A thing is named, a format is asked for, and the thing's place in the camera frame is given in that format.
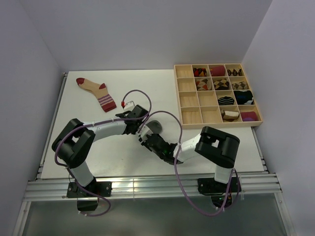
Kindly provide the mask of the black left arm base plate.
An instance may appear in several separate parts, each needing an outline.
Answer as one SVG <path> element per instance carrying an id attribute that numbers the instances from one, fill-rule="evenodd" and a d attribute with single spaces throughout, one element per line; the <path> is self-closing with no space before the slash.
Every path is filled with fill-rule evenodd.
<path id="1" fill-rule="evenodd" d="M 77 209 L 86 213 L 95 211 L 101 197 L 110 197 L 112 190 L 112 182 L 101 181 L 91 182 L 88 186 L 79 187 L 76 182 L 70 182 L 66 197 L 68 199 L 77 199 Z"/>

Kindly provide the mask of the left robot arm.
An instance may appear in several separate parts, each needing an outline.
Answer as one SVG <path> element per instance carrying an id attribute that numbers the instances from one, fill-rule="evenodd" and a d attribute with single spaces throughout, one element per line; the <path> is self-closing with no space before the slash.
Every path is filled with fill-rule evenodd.
<path id="1" fill-rule="evenodd" d="M 136 134 L 148 114 L 146 109 L 136 105 L 131 111 L 117 114 L 110 120 L 84 123 L 74 118 L 68 122 L 54 140 L 52 150 L 55 160 L 61 159 L 79 183 L 80 193 L 91 196 L 96 190 L 95 177 L 86 163 L 92 144 L 115 135 Z"/>

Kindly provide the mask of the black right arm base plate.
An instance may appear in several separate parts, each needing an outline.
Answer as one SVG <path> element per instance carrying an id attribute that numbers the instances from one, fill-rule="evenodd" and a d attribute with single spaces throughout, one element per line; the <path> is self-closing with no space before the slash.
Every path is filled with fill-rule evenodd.
<path id="1" fill-rule="evenodd" d="M 214 178 L 198 178 L 198 192 L 204 196 L 210 196 L 212 204 L 220 208 L 224 202 L 225 192 L 227 189 L 227 184 L 220 183 L 214 180 Z M 232 177 L 230 188 L 227 194 L 227 200 L 225 203 L 225 208 L 233 204 L 233 194 L 236 196 L 241 193 L 241 185 L 237 177 Z"/>

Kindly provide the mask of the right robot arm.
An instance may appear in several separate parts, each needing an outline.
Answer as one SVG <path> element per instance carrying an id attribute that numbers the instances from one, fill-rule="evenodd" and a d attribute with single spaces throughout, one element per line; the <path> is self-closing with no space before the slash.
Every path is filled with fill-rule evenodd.
<path id="1" fill-rule="evenodd" d="M 176 165 L 202 156 L 215 164 L 213 186 L 225 191 L 230 186 L 240 139 L 232 134 L 205 126 L 195 137 L 183 143 L 168 143 L 160 134 L 145 126 L 138 134 L 139 142 L 164 162 Z"/>

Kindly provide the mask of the tan orange argyle sock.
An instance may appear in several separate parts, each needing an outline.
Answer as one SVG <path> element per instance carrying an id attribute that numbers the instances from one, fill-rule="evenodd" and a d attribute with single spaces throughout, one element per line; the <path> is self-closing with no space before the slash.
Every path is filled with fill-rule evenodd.
<path id="1" fill-rule="evenodd" d="M 212 84 L 208 78 L 196 78 L 195 79 L 197 91 L 207 91 L 212 89 Z"/>

